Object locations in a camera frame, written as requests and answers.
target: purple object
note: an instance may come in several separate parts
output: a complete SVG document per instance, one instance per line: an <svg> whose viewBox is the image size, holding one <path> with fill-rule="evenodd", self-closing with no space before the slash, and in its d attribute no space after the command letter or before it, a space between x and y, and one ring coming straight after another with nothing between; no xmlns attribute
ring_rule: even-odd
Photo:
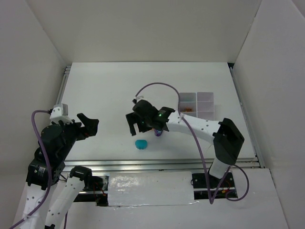
<svg viewBox="0 0 305 229"><path fill-rule="evenodd" d="M156 135L157 137L160 137L162 133L163 133L163 130L154 129L154 135Z"/></svg>

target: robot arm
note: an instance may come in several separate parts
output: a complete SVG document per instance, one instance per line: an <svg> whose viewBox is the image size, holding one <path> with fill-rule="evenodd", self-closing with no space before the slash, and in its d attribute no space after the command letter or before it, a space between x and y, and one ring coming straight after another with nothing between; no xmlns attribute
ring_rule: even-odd
<svg viewBox="0 0 305 229"><path fill-rule="evenodd" d="M152 128L169 132L181 132L192 135L182 117L190 124L196 136L214 145L216 158L209 174L221 179L228 167L234 165L244 143L244 137L232 120L225 118L222 122L200 119L185 114L179 114L169 107L157 110L146 100L138 101L133 112L126 115L132 135L136 135L134 124L140 132Z"/></svg>
<svg viewBox="0 0 305 229"><path fill-rule="evenodd" d="M74 143L78 140L95 136L97 133L99 120L89 119L82 113L77 114L77 117L81 120L81 123L76 123L68 117L68 106L65 104L58 104L52 109L50 116L51 125L44 128L41 132L41 139L50 161L51 171L47 170L46 161L39 147L28 167L26 179L28 184L27 201L23 212L25 221L20 221L14 227L19 224L18 228L21 229L42 229L45 227L54 229L60 227L60 223L75 197L86 186L88 179L92 178L90 169L75 167L70 173L67 187L59 196L54 206L49 209L50 200L57 186L59 176L65 167L64 160ZM31 216L28 216L47 194L48 173L51 173L52 177L50 192L40 208Z"/></svg>

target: white panel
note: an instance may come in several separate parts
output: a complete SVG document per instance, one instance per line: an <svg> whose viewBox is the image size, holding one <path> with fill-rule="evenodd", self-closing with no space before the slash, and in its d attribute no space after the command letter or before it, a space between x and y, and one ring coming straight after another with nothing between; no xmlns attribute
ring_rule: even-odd
<svg viewBox="0 0 305 229"><path fill-rule="evenodd" d="M0 175L0 228L9 228L14 220L15 212L18 207L19 199L22 194L26 175ZM26 188L24 190L24 200L26 198ZM19 210L20 217L24 209Z"/></svg>
<svg viewBox="0 0 305 229"><path fill-rule="evenodd" d="M193 204L191 172L110 173L109 206Z"/></svg>
<svg viewBox="0 0 305 229"><path fill-rule="evenodd" d="M54 50L24 0L0 1L0 228L12 225L38 147L31 113L52 108L58 94L63 66ZM39 115L38 126L47 123Z"/></svg>
<svg viewBox="0 0 305 229"><path fill-rule="evenodd" d="M302 228L305 198L305 19L290 0L264 0L234 66L260 152L272 169L289 227Z"/></svg>
<svg viewBox="0 0 305 229"><path fill-rule="evenodd" d="M292 0L299 11L305 16L305 1L304 0Z"/></svg>
<svg viewBox="0 0 305 229"><path fill-rule="evenodd" d="M131 136L125 115L132 112L134 95L146 84L165 82L179 92L214 92L215 119L234 121L245 137L239 158L255 157L231 74L226 63L128 62L73 63L62 102L70 117L79 112L100 120L95 137L78 141L67 160L194 159L200 158L192 136L153 131ZM163 85L146 88L141 95L160 109L177 107L177 94ZM138 150L137 139L148 141ZM203 151L210 146L200 140ZM214 147L205 153L214 158Z"/></svg>
<svg viewBox="0 0 305 229"><path fill-rule="evenodd" d="M288 229L269 170L245 171L250 189L248 196L239 202L216 199L213 205L208 200L200 200L192 205L140 207L97 207L94 203L73 203L67 228ZM241 196L246 189L244 175L234 169L233 176L237 193Z"/></svg>
<svg viewBox="0 0 305 229"><path fill-rule="evenodd" d="M28 0L67 62L234 62L261 0Z"/></svg>

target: white table surface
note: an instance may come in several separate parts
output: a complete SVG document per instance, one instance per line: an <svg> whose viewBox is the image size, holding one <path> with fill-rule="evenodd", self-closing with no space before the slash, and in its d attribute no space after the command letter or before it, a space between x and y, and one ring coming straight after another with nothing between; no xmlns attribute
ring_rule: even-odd
<svg viewBox="0 0 305 229"><path fill-rule="evenodd" d="M214 92L215 119L234 121L245 138L239 158L252 160L255 154L227 63L208 62L105 62L73 63L62 103L69 106L69 117L77 113L100 120L98 133L75 143L67 160L147 160L199 159L192 136L153 131L131 136L125 115L132 112L132 99L140 88L152 82L169 83L179 92ZM168 87L153 85L140 95L157 109L177 107L177 95ZM138 150L137 139L148 141ZM204 151L210 146L200 140ZM205 153L214 158L214 147Z"/></svg>

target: white divided tray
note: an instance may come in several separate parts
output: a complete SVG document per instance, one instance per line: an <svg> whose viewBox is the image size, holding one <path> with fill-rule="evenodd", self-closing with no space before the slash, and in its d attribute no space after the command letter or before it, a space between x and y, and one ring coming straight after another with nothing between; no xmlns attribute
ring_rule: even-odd
<svg viewBox="0 0 305 229"><path fill-rule="evenodd" d="M214 120L214 93L180 93L180 111L186 115Z"/></svg>

